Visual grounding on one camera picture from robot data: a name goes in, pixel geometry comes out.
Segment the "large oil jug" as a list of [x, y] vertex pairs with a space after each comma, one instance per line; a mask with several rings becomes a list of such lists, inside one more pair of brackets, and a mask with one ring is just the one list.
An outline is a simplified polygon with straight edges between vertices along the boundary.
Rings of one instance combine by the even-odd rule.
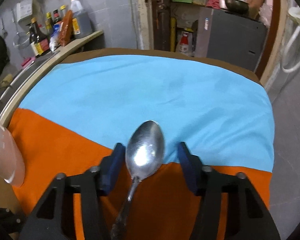
[[71, 0], [72, 28], [75, 39], [86, 37], [93, 33], [88, 12], [79, 0]]

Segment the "blue white salt bag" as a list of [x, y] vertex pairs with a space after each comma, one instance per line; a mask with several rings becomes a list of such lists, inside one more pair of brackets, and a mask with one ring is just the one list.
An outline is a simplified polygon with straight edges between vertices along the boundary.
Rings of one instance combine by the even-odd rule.
[[49, 47], [52, 52], [54, 52], [59, 46], [59, 32], [60, 32], [60, 24], [57, 23], [53, 26], [53, 33], [50, 37]]

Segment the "cream rubber gloves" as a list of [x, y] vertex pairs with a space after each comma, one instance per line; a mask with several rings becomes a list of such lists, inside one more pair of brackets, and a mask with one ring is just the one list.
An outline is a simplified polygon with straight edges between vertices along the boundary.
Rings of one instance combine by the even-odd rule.
[[300, 7], [291, 7], [288, 9], [288, 16], [293, 20], [295, 23], [300, 25]]

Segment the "grey mini fridge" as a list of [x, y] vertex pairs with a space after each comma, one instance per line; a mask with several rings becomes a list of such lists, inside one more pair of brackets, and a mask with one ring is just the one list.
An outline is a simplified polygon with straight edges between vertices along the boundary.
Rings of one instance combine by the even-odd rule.
[[221, 60], [255, 72], [267, 32], [261, 22], [201, 7], [194, 56]]

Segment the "white plastic utensil holder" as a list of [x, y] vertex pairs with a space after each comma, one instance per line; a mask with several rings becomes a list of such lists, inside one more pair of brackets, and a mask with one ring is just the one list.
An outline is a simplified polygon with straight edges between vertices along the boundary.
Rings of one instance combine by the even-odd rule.
[[9, 130], [0, 124], [0, 177], [20, 187], [25, 178], [25, 164], [21, 152]]

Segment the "steel spoon patterned handle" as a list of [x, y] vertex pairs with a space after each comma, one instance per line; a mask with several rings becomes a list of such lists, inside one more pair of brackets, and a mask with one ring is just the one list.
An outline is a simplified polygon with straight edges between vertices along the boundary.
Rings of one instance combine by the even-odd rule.
[[111, 239], [121, 239], [127, 224], [129, 209], [138, 185], [157, 172], [163, 162], [165, 140], [159, 124], [153, 120], [142, 123], [130, 137], [126, 147], [125, 163], [132, 184], [115, 223]]

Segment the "blue orange brown towel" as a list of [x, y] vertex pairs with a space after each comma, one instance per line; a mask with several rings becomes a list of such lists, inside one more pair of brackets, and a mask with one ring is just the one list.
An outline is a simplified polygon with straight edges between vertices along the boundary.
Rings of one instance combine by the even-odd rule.
[[245, 173], [265, 203], [274, 166], [273, 110], [254, 73], [164, 51], [104, 49], [67, 57], [14, 111], [8, 130], [25, 162], [14, 187], [29, 215], [58, 173], [98, 165], [145, 121], [164, 134], [160, 169], [136, 189], [126, 239], [189, 239], [200, 198], [187, 187], [177, 145], [218, 172]]

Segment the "white hanging basket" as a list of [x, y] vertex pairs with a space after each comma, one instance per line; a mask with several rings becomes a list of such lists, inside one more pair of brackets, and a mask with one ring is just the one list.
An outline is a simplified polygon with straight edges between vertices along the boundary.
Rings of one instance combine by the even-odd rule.
[[30, 20], [33, 14], [33, 0], [23, 0], [16, 5], [17, 21]]

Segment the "dark soy sauce bottle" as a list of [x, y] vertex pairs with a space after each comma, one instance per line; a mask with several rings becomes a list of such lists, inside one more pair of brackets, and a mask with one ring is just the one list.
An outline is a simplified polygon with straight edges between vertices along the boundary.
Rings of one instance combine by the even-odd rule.
[[35, 17], [31, 19], [31, 25], [35, 34], [34, 46], [38, 52], [38, 56], [43, 56], [50, 51], [49, 39], [41, 32]]

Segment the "wooden cutting board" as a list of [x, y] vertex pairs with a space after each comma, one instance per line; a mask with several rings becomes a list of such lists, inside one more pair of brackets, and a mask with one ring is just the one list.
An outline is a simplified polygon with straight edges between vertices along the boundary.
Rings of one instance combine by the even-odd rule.
[[256, 20], [260, 7], [264, 4], [265, 0], [247, 0], [249, 4], [249, 18]]

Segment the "stainless steel sink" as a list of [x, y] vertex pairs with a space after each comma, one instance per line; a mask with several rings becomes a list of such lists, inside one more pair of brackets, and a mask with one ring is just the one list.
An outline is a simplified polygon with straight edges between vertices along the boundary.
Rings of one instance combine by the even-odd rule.
[[0, 94], [0, 102], [7, 103], [9, 98], [12, 97], [13, 93], [26, 81], [31, 74], [39, 69], [43, 64], [47, 63], [49, 59], [57, 55], [59, 51], [50, 52], [42, 57], [35, 59], [28, 67], [21, 70], [12, 80], [10, 86]]

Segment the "red white floor bottle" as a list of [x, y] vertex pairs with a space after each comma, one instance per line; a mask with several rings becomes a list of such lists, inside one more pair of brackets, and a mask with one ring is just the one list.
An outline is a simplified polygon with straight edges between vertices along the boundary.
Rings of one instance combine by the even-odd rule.
[[182, 31], [178, 44], [177, 51], [186, 56], [192, 56], [192, 33]]

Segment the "red brown spice bag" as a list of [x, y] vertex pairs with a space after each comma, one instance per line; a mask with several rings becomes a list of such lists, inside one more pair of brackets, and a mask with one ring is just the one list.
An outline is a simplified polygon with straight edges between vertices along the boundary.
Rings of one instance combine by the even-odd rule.
[[72, 33], [72, 10], [69, 10], [64, 16], [60, 32], [58, 36], [59, 44], [64, 47], [70, 42], [70, 37]]

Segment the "pink soap dish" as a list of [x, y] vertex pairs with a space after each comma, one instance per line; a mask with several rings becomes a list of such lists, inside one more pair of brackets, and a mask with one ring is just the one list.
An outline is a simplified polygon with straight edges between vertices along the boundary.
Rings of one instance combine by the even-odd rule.
[[33, 63], [35, 63], [36, 59], [37, 59], [36, 57], [30, 57], [30, 58], [26, 59], [21, 64], [22, 68], [27, 68], [27, 67], [31, 66]]

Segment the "dark bowl on fridge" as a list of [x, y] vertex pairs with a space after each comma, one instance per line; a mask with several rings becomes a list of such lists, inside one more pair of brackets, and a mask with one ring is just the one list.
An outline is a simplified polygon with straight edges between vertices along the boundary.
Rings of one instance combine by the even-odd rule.
[[245, 15], [249, 11], [249, 4], [241, 0], [225, 0], [227, 9], [237, 15]]

